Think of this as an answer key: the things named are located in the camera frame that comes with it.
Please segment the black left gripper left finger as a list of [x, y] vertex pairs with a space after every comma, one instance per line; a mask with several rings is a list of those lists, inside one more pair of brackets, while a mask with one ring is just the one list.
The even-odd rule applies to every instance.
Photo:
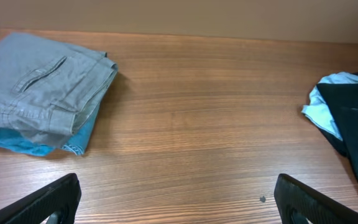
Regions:
[[80, 198], [80, 182], [70, 173], [0, 209], [0, 224], [74, 224]]

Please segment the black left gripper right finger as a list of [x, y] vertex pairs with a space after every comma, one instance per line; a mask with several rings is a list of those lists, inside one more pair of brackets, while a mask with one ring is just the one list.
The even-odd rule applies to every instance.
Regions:
[[278, 175], [274, 198], [282, 223], [358, 223], [357, 212], [287, 174]]

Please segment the grey shorts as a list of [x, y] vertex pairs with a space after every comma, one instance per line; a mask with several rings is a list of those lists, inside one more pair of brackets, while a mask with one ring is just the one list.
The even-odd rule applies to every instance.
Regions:
[[89, 120], [117, 70], [105, 52], [11, 33], [0, 41], [0, 128], [62, 147]]

